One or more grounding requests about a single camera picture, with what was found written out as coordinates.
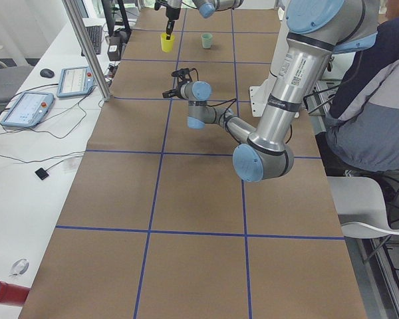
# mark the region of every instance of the keyboard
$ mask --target keyboard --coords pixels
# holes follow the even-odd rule
[[[92,25],[86,27],[87,34],[92,41],[94,52],[96,54],[100,54],[100,48],[102,46],[102,26],[101,25]]]

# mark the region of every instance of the chair seat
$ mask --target chair seat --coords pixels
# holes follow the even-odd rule
[[[399,235],[391,229],[380,186],[368,177],[327,177],[343,234],[353,238]]]
[[[33,70],[33,66],[0,68],[0,104],[8,103]]]

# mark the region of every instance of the blue control panel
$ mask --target blue control panel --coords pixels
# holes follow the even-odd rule
[[[58,98],[85,96],[94,85],[91,69],[88,66],[64,68],[58,85]]]
[[[15,101],[0,124],[18,128],[36,126],[49,111],[53,101],[55,97],[52,93],[25,91]]]

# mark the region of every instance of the green cup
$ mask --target green cup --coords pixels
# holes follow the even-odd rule
[[[213,35],[211,33],[203,33],[201,35],[202,47],[205,49],[210,49],[213,44]]]

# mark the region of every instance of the chair leg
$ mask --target chair leg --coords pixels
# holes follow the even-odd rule
[[[378,244],[378,246],[367,256],[366,259],[364,259],[364,264],[370,261],[370,259],[378,252],[378,250],[383,247],[385,243],[389,241],[389,239],[392,238],[392,235],[385,236],[384,239]]]

